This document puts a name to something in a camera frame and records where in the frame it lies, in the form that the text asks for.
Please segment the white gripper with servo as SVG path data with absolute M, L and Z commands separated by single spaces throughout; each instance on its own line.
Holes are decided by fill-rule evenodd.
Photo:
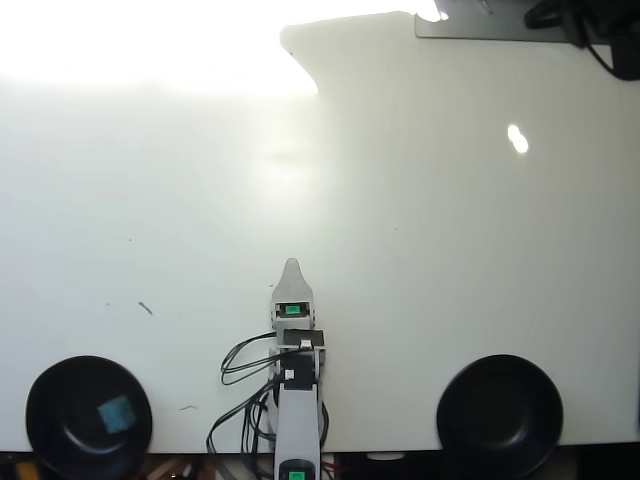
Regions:
M 285 301 L 289 296 L 290 285 L 294 296 L 302 301 Z M 285 261 L 281 277 L 274 286 L 272 300 L 271 325 L 274 330 L 312 330 L 315 328 L 315 310 L 313 290 L 302 273 L 296 258 Z

